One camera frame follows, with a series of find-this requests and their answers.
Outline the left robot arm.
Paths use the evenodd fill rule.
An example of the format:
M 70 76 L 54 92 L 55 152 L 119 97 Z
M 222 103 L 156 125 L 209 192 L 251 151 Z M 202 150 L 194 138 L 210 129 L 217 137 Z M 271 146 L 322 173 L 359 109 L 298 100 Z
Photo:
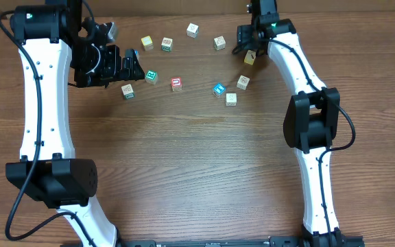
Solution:
M 97 199 L 95 162 L 77 158 L 69 127 L 70 86 L 106 87 L 142 80 L 133 49 L 115 45 L 113 22 L 83 17 L 85 1 L 46 1 L 7 12 L 5 34 L 18 47 L 25 81 L 25 127 L 19 160 L 5 175 L 21 196 L 67 219 L 81 246 L 122 246 Z

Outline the yellow side picture block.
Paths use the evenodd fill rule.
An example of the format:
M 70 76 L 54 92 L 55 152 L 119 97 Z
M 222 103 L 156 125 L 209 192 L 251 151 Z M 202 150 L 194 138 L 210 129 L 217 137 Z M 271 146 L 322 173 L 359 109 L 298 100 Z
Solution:
M 256 60 L 256 52 L 253 50 L 248 50 L 246 52 L 244 62 L 246 64 L 253 65 L 255 60 Z

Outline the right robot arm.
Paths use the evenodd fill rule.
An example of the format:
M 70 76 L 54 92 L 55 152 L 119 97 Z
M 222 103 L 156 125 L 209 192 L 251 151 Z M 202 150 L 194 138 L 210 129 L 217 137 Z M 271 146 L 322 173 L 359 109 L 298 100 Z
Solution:
M 333 211 L 330 158 L 337 134 L 340 96 L 311 68 L 289 19 L 281 19 L 275 0 L 251 0 L 249 25 L 237 28 L 233 53 L 253 49 L 278 67 L 291 99 L 283 122 L 287 145 L 294 150 L 302 176 L 304 216 L 301 246 L 344 246 Z

